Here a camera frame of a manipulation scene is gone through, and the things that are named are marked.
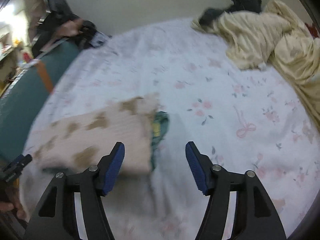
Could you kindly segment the person's left hand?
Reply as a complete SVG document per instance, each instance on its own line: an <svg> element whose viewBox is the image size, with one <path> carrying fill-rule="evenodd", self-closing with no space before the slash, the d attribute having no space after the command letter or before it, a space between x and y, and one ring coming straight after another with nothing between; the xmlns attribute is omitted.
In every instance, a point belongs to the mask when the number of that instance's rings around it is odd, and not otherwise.
<svg viewBox="0 0 320 240"><path fill-rule="evenodd" d="M16 217L25 220L26 213L19 199L18 189L14 186L8 186L1 189L1 213L15 210Z"/></svg>

